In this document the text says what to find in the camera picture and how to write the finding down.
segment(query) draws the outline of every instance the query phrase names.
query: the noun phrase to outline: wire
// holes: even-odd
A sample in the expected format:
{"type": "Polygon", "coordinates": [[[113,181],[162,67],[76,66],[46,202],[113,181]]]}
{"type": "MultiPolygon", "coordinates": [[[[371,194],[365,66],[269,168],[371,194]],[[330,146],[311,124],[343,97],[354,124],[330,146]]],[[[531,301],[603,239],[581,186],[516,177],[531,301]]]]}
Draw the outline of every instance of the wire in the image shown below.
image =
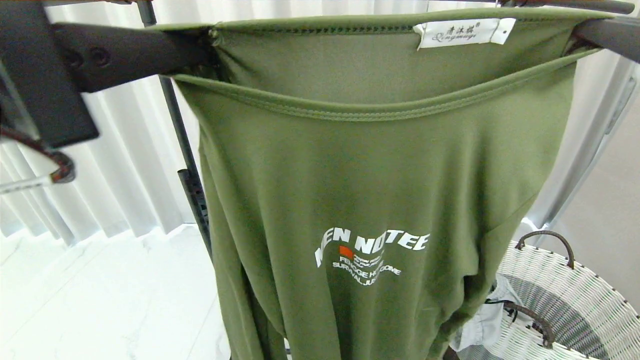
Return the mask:
{"type": "Polygon", "coordinates": [[[16,181],[9,184],[0,184],[0,194],[25,190],[37,186],[69,183],[76,178],[76,167],[74,165],[74,162],[63,152],[50,149],[42,142],[36,141],[30,138],[28,135],[4,125],[0,125],[0,136],[15,140],[29,147],[30,149],[39,152],[40,154],[49,158],[58,166],[58,169],[49,175],[36,177],[34,179],[16,181]]]}

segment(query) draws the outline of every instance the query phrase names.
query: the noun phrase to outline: white marble floor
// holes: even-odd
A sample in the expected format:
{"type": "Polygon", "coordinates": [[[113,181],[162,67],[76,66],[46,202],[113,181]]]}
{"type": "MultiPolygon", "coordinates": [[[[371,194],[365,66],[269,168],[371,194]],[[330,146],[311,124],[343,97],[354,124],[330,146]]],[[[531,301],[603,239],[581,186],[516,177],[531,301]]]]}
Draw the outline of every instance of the white marble floor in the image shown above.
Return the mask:
{"type": "Polygon", "coordinates": [[[227,360],[198,229],[0,241],[0,359],[227,360]]]}

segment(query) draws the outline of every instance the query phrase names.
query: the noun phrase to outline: curtain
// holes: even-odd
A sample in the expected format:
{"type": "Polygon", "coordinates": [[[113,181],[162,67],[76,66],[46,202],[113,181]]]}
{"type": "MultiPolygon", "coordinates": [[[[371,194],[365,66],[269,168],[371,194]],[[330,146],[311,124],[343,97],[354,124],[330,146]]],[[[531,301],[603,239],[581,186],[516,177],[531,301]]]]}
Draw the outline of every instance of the curtain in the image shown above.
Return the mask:
{"type": "MultiPolygon", "coordinates": [[[[491,3],[420,0],[154,0],[159,24],[314,15],[419,13],[494,6],[491,3]]],[[[81,3],[50,6],[52,22],[82,22],[142,28],[135,4],[81,3]]],[[[611,106],[605,93],[620,57],[609,51],[580,61],[576,91],[563,146],[550,181],[524,220],[524,229],[542,227],[562,204],[600,143],[611,106]]],[[[64,149],[76,162],[70,184],[3,195],[0,233],[51,234],[74,244],[102,232],[131,230],[136,236],[160,228],[168,233],[194,222],[176,171],[184,168],[177,138],[157,76],[83,95],[100,138],[64,149]]],[[[197,121],[178,92],[180,109],[198,162],[197,121]]],[[[0,182],[46,174],[53,166],[15,143],[0,145],[0,182]]]]}

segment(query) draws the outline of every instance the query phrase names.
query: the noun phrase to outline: white laundry basket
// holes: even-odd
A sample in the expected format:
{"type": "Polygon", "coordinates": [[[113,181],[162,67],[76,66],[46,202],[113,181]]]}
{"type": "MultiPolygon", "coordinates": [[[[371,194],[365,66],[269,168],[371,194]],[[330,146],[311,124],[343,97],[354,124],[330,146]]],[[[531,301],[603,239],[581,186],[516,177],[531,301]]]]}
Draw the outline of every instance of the white laundry basket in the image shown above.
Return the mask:
{"type": "Polygon", "coordinates": [[[498,273],[522,299],[526,309],[520,310],[539,318],[545,335],[512,323],[505,312],[500,340],[462,350],[461,360],[640,360],[640,316],[606,281],[574,261],[560,234],[535,231],[513,242],[498,273]],[[569,258],[525,244],[542,234],[560,239],[569,258]]]}

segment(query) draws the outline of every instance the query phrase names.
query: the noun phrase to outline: brown basket handle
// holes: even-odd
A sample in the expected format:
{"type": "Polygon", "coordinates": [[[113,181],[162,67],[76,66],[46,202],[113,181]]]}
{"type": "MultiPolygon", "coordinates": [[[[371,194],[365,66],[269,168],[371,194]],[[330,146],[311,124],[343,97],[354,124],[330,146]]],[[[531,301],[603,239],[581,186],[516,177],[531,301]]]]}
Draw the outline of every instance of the brown basket handle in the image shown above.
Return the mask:
{"type": "Polygon", "coordinates": [[[529,315],[529,317],[535,320],[535,322],[537,322],[542,328],[542,346],[544,346],[545,348],[553,348],[553,344],[554,342],[556,342],[556,335],[551,329],[551,325],[548,321],[546,321],[541,316],[538,316],[538,314],[534,313],[532,310],[520,305],[516,305],[510,301],[506,301],[505,303],[503,303],[503,306],[506,309],[514,309],[523,314],[529,315]]]}
{"type": "Polygon", "coordinates": [[[571,269],[575,268],[574,267],[574,263],[575,263],[575,258],[573,256],[573,250],[571,249],[571,245],[569,245],[569,242],[566,241],[566,239],[564,238],[564,236],[554,232],[554,231],[549,231],[549,230],[539,230],[539,231],[533,231],[529,234],[526,234],[525,236],[521,237],[520,240],[518,240],[518,244],[516,245],[516,249],[518,250],[522,250],[522,248],[525,245],[525,240],[528,238],[531,238],[533,236],[537,236],[537,235],[552,235],[555,236],[556,238],[560,239],[560,241],[562,242],[562,244],[564,244],[564,247],[566,248],[567,253],[569,253],[569,262],[566,264],[566,266],[569,266],[571,269]]]}

